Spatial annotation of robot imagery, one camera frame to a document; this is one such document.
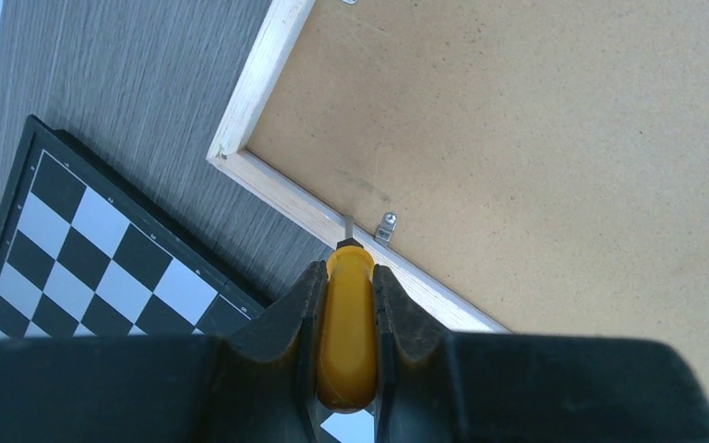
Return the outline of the white wooden photo frame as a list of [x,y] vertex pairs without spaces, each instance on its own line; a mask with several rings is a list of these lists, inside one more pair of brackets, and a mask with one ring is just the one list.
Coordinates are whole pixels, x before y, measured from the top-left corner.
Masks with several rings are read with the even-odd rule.
[[[273,1],[240,72],[206,155],[217,170],[323,244],[344,238],[346,216],[246,150],[253,130],[312,10],[311,1]],[[354,225],[354,239],[392,269],[404,290],[453,330],[505,333],[507,328]]]

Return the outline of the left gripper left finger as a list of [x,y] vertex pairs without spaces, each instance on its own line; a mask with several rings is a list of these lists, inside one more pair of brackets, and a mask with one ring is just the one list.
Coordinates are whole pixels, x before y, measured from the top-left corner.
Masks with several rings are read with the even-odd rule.
[[314,442],[314,262],[227,336],[0,340],[0,442]]

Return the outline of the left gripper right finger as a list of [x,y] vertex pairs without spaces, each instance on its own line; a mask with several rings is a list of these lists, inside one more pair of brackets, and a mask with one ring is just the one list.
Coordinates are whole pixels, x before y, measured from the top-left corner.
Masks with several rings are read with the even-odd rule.
[[448,329],[376,266],[378,442],[709,442],[684,359],[647,340]]

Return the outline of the orange handled screwdriver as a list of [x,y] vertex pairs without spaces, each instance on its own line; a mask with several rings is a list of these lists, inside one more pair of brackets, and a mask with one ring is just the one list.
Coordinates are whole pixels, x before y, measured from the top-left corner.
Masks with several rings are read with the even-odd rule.
[[317,360],[318,399],[336,413],[363,410],[376,396],[374,267],[373,257],[354,239],[354,219],[346,216],[344,238],[326,264]]

